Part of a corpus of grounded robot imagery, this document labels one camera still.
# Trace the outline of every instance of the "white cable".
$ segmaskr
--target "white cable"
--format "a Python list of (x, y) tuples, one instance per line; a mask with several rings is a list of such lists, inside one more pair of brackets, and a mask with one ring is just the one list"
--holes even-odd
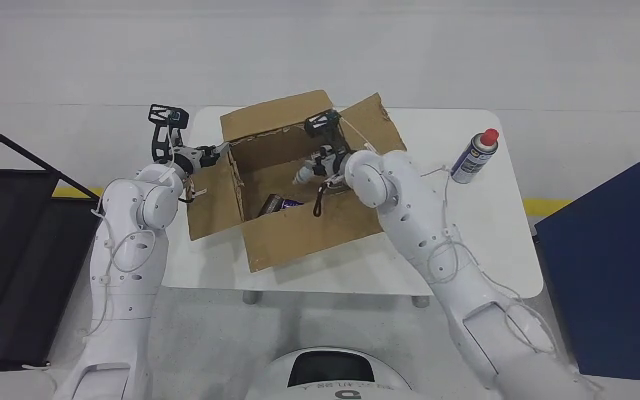
[[(136, 230), (134, 232), (130, 232), (127, 235), (125, 235), (122, 240), (120, 240), (120, 242), (118, 242), (118, 244), (115, 246), (115, 248), (113, 247), (113, 239), (114, 239), (114, 233), (113, 233), (113, 229), (111, 228), (111, 223), (109, 222), (109, 220), (107, 219), (107, 217), (105, 217), (103, 214), (100, 213), (100, 205), (102, 204), (102, 197), (104, 196), (104, 193), (107, 192), (107, 189), (109, 187), (109, 185), (107, 185), (107, 188), (105, 188), (104, 192), (102, 193), (102, 195), (100, 196), (100, 198), (98, 199), (98, 206), (96, 207), (95, 210), (91, 210), (91, 213), (93, 215), (95, 215), (96, 217), (100, 218), (106, 228), (107, 228), (107, 235), (109, 236), (109, 239), (105, 242), (105, 247), (107, 247), (108, 251), (109, 251), (109, 263), (107, 264), (107, 268), (105, 269), (104, 272), (104, 279), (105, 282), (103, 282), (103, 286), (104, 286), (104, 306), (102, 307), (102, 313), (100, 315), (100, 319), (98, 320), (98, 323), (96, 324), (95, 327), (93, 327), (93, 329), (91, 329), (86, 335), (83, 336), (83, 338), (89, 337), (92, 334), (94, 334), (95, 332), (98, 331), (98, 329), (100, 328), (100, 326), (102, 325), (102, 323), (104, 322), (106, 315), (107, 315), (107, 303), (109, 301), (109, 283), (110, 283), (110, 275), (109, 272), (111, 271), (111, 266), (113, 265), (118, 271), (123, 272), (123, 273), (131, 273), (136, 271), (137, 269), (141, 268), (148, 260), (149, 257), (151, 257), (151, 254), (153, 253), (153, 250), (156, 247), (156, 234), (154, 231), (150, 230), (150, 229), (140, 229), (140, 230)], [(142, 262), (133, 267), (132, 269), (129, 270), (125, 270), (123, 268), (121, 268), (117, 262), (116, 262), (116, 253), (118, 252), (118, 250), (120, 249), (120, 247), (122, 247), (122, 245), (124, 244), (125, 240), (127, 240), (127, 238), (129, 238), (129, 236), (132, 235), (136, 235), (138, 233), (151, 233), (152, 237), (153, 237), (153, 242), (151, 244), (151, 250), (148, 252), (147, 256), (145, 257), (144, 260), (142, 260)]]
[(346, 124), (347, 124), (347, 125), (349, 125), (349, 126), (351, 127), (351, 129), (353, 129), (353, 130), (354, 130), (354, 132), (355, 132), (355, 133), (357, 133), (357, 134), (358, 134), (358, 136), (360, 136), (360, 138), (362, 138), (362, 140), (364, 140), (364, 147), (365, 147), (367, 150), (372, 151), (372, 152), (374, 152), (374, 153), (376, 153), (376, 154), (380, 154), (380, 153), (378, 153), (378, 150), (376, 150), (376, 148), (375, 148), (375, 147), (373, 147), (373, 145), (371, 144), (371, 142), (370, 142), (370, 141), (368, 141), (368, 140), (367, 140), (367, 138), (366, 138), (366, 137), (364, 137), (364, 135), (363, 135), (363, 134), (362, 134), (362, 133), (361, 133), (361, 132), (360, 132), (360, 131), (355, 127), (355, 126), (351, 125), (351, 122), (347, 121), (347, 119), (346, 119), (345, 117), (342, 117), (342, 120), (343, 120), (344, 122), (346, 122)]
[[(447, 207), (449, 205), (448, 189), (449, 189), (449, 180), (451, 178), (451, 174), (449, 173), (449, 170), (446, 168), (446, 166), (442, 166), (442, 167), (440, 167), (438, 169), (435, 169), (433, 171), (427, 172), (426, 174), (423, 174), (421, 176), (431, 175), (431, 174), (433, 174), (435, 172), (438, 172), (438, 171), (447, 172), (447, 180), (445, 182), (444, 194), (443, 194), (443, 200), (442, 200), (442, 221), (443, 221), (443, 226), (448, 229), (448, 227), (449, 227), (448, 226), (448, 222), (447, 222)], [(459, 231), (458, 227), (455, 224), (454, 224), (454, 227), (455, 227), (456, 230), (458, 230), (458, 233), (459, 233), (460, 231)], [(478, 259), (473, 254), (471, 249), (466, 244), (464, 244), (464, 242), (462, 241), (462, 236), (461, 235), (459, 235), (459, 236), (460, 236), (460, 241), (454, 241), (454, 240), (451, 239), (451, 236), (448, 236), (447, 239), (444, 242), (438, 244), (429, 253), (429, 257), (427, 258), (427, 269), (429, 271), (431, 271), (431, 268), (430, 268), (429, 264), (430, 264), (431, 258), (434, 256), (435, 252), (437, 250), (439, 250), (440, 248), (442, 248), (444, 246), (447, 246), (447, 245), (451, 246), (451, 248), (453, 249), (454, 256), (456, 258), (456, 263), (455, 263), (455, 270), (453, 271), (452, 274), (450, 274), (450, 275), (448, 275), (448, 276), (446, 276), (446, 277), (444, 277), (442, 279), (433, 281), (433, 282), (427, 282), (428, 284), (447, 283), (447, 282), (451, 282), (456, 277), (456, 275), (458, 274), (458, 271), (459, 271), (459, 258), (458, 258), (458, 254), (456, 252), (456, 247), (457, 246), (462, 247), (463, 249), (465, 249), (466, 252), (469, 254), (469, 256), (472, 258), (473, 262), (476, 264), (476, 266), (478, 266), (478, 267), (480, 266), (480, 263), (478, 262)], [(557, 344), (555, 336), (553, 335), (553, 332), (551, 331), (551, 328), (549, 327), (549, 324), (542, 317), (542, 315), (540, 315), (540, 313), (537, 312), (536, 310), (534, 310), (533, 308), (531, 308), (528, 305), (524, 304), (524, 300), (522, 299), (522, 296), (520, 296), (520, 294), (518, 292), (516, 292), (515, 290), (513, 290), (512, 288), (510, 288), (510, 287), (508, 287), (508, 286), (506, 286), (504, 284), (496, 282), (494, 279), (492, 279), (484, 271), (480, 271), (480, 272), (491, 283), (493, 283), (493, 284), (495, 284), (495, 285), (497, 285), (497, 286), (499, 286), (499, 287), (501, 287), (503, 289), (506, 289), (506, 290), (510, 291), (511, 293), (513, 293), (516, 296), (516, 300), (512, 301), (511, 304), (509, 306), (507, 306), (506, 310), (504, 310), (505, 324), (509, 328), (509, 331), (516, 337), (516, 339), (518, 339), (520, 342), (522, 342), (523, 344), (527, 345), (528, 347), (532, 348), (535, 351), (543, 352), (543, 353), (549, 353), (549, 354), (555, 355), (556, 352), (557, 352), (558, 344)], [(553, 345), (553, 349), (552, 350), (543, 349), (541, 347), (538, 347), (538, 346), (534, 345), (528, 338), (526, 338), (526, 335), (525, 335), (526, 339), (523, 339), (521, 337), (521, 335), (519, 335), (515, 331), (515, 328), (513, 326), (514, 324), (510, 324), (509, 323), (509, 319), (511, 318), (510, 315), (509, 315), (509, 311), (513, 307), (516, 307), (516, 306), (522, 307), (525, 310), (529, 311), (534, 317), (536, 317), (540, 321), (540, 324), (541, 324), (541, 327), (542, 327), (543, 331), (545, 331), (545, 333), (549, 336), (549, 339), (552, 342), (552, 345)]]
[[(431, 175), (433, 173), (436, 173), (438, 171), (445, 171), (447, 172), (447, 180), (445, 182), (445, 186), (444, 186), (444, 196), (443, 196), (443, 201), (442, 201), (442, 220), (444, 223), (444, 227), (448, 228), (448, 223), (447, 223), (447, 207), (449, 205), (449, 198), (448, 198), (448, 188), (449, 188), (449, 179), (451, 178), (451, 174), (450, 174), (450, 170), (448, 170), (446, 168), (446, 166), (442, 166), (438, 169), (434, 169), (433, 171), (429, 171), (426, 174), (422, 174), (420, 175), (422, 176), (428, 176)], [(471, 257), (471, 259), (473, 260), (473, 262), (476, 264), (476, 266), (479, 268), (480, 267), (480, 262), (478, 262), (478, 259), (476, 258), (475, 254), (473, 254), (473, 252), (471, 251), (471, 249), (464, 244), (463, 240), (462, 240), (462, 235), (460, 234), (460, 230), (458, 229), (458, 226), (456, 224), (453, 224), (453, 226), (455, 227), (455, 229), (458, 231), (458, 236), (460, 237), (460, 241), (454, 241), (451, 239), (451, 237), (447, 237), (447, 240), (440, 243), (439, 245), (437, 245), (429, 254), (429, 257), (427, 258), (427, 269), (429, 271), (431, 271), (431, 269), (429, 268), (429, 261), (431, 260), (431, 258), (433, 257), (434, 253), (436, 250), (438, 250), (439, 248), (445, 246), (445, 245), (450, 245), (453, 248), (454, 251), (454, 255), (456, 257), (456, 268), (454, 270), (454, 272), (449, 275), (446, 276), (440, 280), (434, 281), (434, 282), (428, 282), (428, 284), (432, 284), (432, 283), (447, 283), (452, 281), (456, 275), (458, 274), (458, 270), (459, 270), (459, 260), (458, 260), (458, 254), (456, 252), (456, 246), (462, 247), (463, 249), (465, 249), (465, 251), (467, 252), (467, 254), (469, 254), (469, 256)], [(502, 283), (497, 282), (496, 280), (494, 280), (493, 278), (491, 278), (486, 272), (480, 270), (480, 272), (482, 273), (482, 275), (491, 283), (493, 283), (496, 286), (499, 286), (511, 293), (513, 293), (515, 295), (515, 299), (511, 300), (511, 303), (507, 306), (507, 308), (504, 310), (504, 323), (505, 325), (507, 325), (507, 328), (509, 329), (509, 332), (511, 332), (511, 334), (513, 336), (515, 336), (516, 339), (518, 339), (520, 342), (522, 342), (524, 345), (530, 347), (533, 351), (536, 352), (541, 352), (541, 353), (547, 353), (550, 354), (551, 356), (553, 356), (554, 358), (556, 358), (556, 360), (558, 359), (557, 357), (557, 353), (558, 353), (558, 341), (556, 340), (555, 335), (553, 334), (553, 331), (551, 330), (551, 327), (549, 326), (549, 323), (544, 319), (544, 317), (536, 310), (534, 310), (532, 307), (526, 305), (524, 303), (524, 300), (522, 299), (522, 296), (520, 296), (520, 293), (518, 293), (517, 291), (515, 291), (514, 289), (510, 288), (507, 285), (504, 285)], [(525, 309), (526, 311), (528, 311), (529, 313), (531, 313), (539, 322), (540, 322), (540, 326), (542, 328), (542, 330), (547, 334), (547, 336), (549, 337), (549, 340), (551, 341), (551, 345), (552, 345), (552, 349), (544, 349), (541, 347), (538, 347), (536, 345), (534, 345), (529, 338), (527, 338), (527, 336), (525, 335), (525, 333), (523, 331), (516, 331), (516, 324), (515, 321), (510, 317), (509, 315), (509, 311), (512, 310), (514, 307), (522, 307), (523, 309)], [(586, 376), (581, 375), (580, 373), (575, 373), (574, 374), (576, 376), (577, 379), (582, 380), (583, 382), (586, 382), (587, 385), (590, 385), (593, 390), (594, 390), (594, 399), (601, 399), (602, 396), (601, 394), (604, 392), (604, 387), (596, 382), (594, 382), (593, 380), (587, 378)]]

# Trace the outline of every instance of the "dark blue panel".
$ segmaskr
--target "dark blue panel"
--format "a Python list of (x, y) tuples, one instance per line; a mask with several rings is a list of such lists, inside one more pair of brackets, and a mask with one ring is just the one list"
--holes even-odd
[(580, 372), (640, 379), (640, 163), (536, 224)]

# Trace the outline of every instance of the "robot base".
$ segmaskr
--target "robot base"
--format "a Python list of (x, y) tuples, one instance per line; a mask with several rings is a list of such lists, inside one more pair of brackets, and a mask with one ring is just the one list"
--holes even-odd
[(344, 392), (344, 399), (359, 398), (353, 397), (358, 391), (379, 393), (380, 398), (388, 398), (390, 390), (396, 398), (418, 398), (400, 374), (376, 358), (354, 350), (314, 347), (271, 362), (253, 381), (245, 400), (299, 398), (299, 391), (308, 389), (316, 390), (305, 393), (305, 398), (316, 395), (340, 399), (336, 391)]

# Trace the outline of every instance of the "yellow stripe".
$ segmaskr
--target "yellow stripe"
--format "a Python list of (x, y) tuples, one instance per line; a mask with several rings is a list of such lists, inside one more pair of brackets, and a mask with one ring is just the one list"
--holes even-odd
[(522, 199), (524, 212), (530, 217), (548, 217), (569, 203), (571, 203), (571, 200), (536, 198)]
[[(89, 188), (89, 190), (91, 190), (93, 193), (97, 194), (98, 196), (102, 195), (102, 192), (104, 191), (104, 189), (102, 188)], [(87, 196), (82, 193), (81, 191), (79, 191), (76, 188), (73, 187), (59, 187), (56, 188), (53, 191), (53, 197), (71, 197), (74, 199), (85, 199), (87, 198)]]
[[(90, 188), (89, 190), (98, 196), (102, 195), (104, 191), (102, 188)], [(85, 198), (87, 196), (76, 188), (59, 187), (53, 192), (53, 197)], [(531, 217), (548, 217), (569, 203), (571, 203), (571, 200), (563, 199), (529, 198), (522, 200), (525, 213)]]

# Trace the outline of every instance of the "red cap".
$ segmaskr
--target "red cap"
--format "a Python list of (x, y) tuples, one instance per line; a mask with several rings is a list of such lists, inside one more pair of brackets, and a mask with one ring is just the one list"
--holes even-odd
[(493, 146), (498, 141), (498, 136), (500, 136), (500, 134), (495, 129), (487, 129), (482, 136), (480, 136), (480, 143), (485, 146)]

